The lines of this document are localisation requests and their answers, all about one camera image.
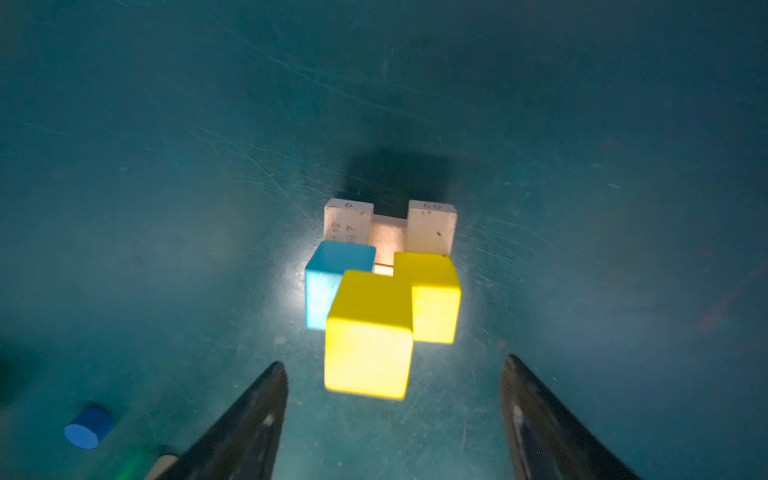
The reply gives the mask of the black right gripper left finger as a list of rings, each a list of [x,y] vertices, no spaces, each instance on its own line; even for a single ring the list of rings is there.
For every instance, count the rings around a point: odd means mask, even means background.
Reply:
[[[283,363],[272,363],[162,479],[270,479],[288,399]]]

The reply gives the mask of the wooden cylinder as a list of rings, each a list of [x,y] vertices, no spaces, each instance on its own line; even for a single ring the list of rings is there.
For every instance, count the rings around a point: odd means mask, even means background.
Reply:
[[[178,461],[178,456],[173,454],[161,455],[149,472],[146,474],[144,480],[157,480],[163,473],[165,473],[171,466]]]

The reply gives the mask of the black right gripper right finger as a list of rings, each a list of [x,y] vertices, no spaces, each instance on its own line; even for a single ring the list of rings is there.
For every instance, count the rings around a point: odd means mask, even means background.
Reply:
[[[501,410],[517,479],[636,479],[515,355],[505,359]]]

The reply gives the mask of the teal cube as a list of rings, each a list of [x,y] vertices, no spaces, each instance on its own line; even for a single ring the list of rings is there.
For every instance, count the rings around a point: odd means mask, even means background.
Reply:
[[[326,320],[346,271],[372,272],[372,246],[323,241],[305,267],[305,321],[311,330],[324,331]]]

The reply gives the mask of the yellow cube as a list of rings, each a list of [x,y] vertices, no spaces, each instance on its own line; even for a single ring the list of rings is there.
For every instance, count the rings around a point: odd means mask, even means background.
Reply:
[[[325,387],[402,400],[413,344],[410,285],[394,276],[346,272],[326,322]]]
[[[462,294],[451,258],[398,252],[394,276],[411,287],[414,340],[453,344]]]

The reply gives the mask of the blue cylinder block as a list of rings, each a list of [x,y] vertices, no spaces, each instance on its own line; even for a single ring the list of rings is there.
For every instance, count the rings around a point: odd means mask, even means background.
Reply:
[[[64,436],[73,446],[92,450],[99,446],[115,425],[109,412],[97,404],[90,404],[65,426]]]

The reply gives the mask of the wooden block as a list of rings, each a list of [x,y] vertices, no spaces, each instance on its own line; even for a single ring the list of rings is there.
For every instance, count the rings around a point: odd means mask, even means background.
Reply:
[[[377,265],[393,266],[394,254],[405,251],[407,220],[374,214],[370,245],[376,249]]]
[[[451,204],[410,200],[405,251],[450,256],[457,220]]]
[[[324,207],[324,241],[368,245],[373,225],[372,203],[332,198]]]

